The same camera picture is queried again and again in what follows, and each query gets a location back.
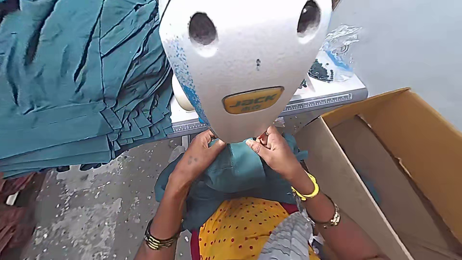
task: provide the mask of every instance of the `brown cardboard box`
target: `brown cardboard box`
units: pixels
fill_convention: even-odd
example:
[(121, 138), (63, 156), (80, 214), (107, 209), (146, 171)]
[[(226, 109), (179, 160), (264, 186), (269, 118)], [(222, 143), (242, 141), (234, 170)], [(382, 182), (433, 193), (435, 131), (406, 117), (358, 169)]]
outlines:
[(321, 189), (391, 259), (462, 259), (462, 135), (418, 95), (340, 107), (295, 138)]

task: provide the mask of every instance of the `sewing machine hole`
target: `sewing machine hole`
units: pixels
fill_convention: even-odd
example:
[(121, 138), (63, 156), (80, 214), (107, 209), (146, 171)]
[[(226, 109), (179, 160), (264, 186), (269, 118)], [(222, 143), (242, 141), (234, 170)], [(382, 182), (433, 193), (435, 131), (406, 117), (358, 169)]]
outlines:
[(217, 38), (217, 29), (206, 13), (197, 12), (191, 17), (189, 38), (201, 45), (209, 45)]
[(304, 37), (307, 33), (314, 31), (321, 20), (321, 11), (313, 0), (306, 2), (298, 19), (297, 33)]

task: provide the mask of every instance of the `teal garment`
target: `teal garment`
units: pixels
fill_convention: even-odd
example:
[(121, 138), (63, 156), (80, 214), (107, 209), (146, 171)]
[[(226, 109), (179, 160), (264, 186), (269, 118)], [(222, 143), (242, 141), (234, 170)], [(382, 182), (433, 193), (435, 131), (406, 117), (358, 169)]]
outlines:
[(201, 181), (216, 191), (232, 193), (256, 188), (265, 181), (265, 177), (259, 155), (244, 140), (227, 144), (204, 172)]
[[(305, 160), (308, 152), (298, 149), (293, 136), (288, 134), (283, 136), (297, 159)], [(154, 187), (156, 201), (162, 200), (168, 178), (183, 155), (181, 154), (170, 163), (159, 175)], [(258, 155), (256, 155), (258, 161), (255, 160), (254, 155), (256, 155), (255, 152), (244, 142), (228, 145), (218, 155), (217, 159), (207, 168), (201, 178), (192, 184), (189, 190), (186, 198), (186, 210), (183, 213), (183, 229), (190, 231), (198, 229), (223, 201), (233, 198), (254, 197), (295, 204), (289, 182), (272, 170)], [(259, 181), (254, 181), (252, 184), (245, 183), (252, 179)]]
[(107, 163), (173, 132), (172, 71), (155, 0), (40, 0), (20, 7), (0, 19), (5, 177)]

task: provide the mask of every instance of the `bangle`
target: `bangle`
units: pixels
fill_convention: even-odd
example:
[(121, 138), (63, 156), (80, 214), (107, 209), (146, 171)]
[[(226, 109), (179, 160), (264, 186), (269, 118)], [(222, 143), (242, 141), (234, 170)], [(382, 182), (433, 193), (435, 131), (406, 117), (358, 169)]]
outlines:
[(310, 180), (313, 182), (315, 186), (315, 190), (311, 194), (303, 195), (299, 193), (294, 187), (292, 187), (292, 192), (294, 193), (294, 195), (299, 196), (302, 201), (305, 201), (307, 198), (312, 198), (319, 193), (319, 185), (316, 183), (316, 178), (309, 173), (306, 173), (306, 174), (308, 174), (308, 177), (310, 178)]
[(177, 232), (175, 235), (173, 235), (173, 237), (169, 239), (158, 239), (154, 237), (153, 235), (151, 235), (151, 232), (150, 232), (151, 224), (152, 224), (152, 219), (149, 221), (146, 227), (144, 241), (146, 242), (146, 245), (152, 250), (161, 250), (163, 248), (171, 247), (180, 235), (180, 232)]
[(311, 216), (311, 220), (315, 223), (315, 224), (319, 224), (319, 225), (322, 225), (325, 229), (327, 227), (334, 227), (334, 226), (337, 226), (339, 223), (340, 223), (340, 209), (339, 207), (337, 206), (337, 204), (335, 204), (335, 202), (325, 194), (325, 196), (330, 200), (330, 202), (332, 202), (332, 204), (334, 205), (334, 208), (335, 208), (335, 212), (334, 212), (334, 216), (327, 222), (319, 222), (319, 221), (316, 221), (314, 220)]

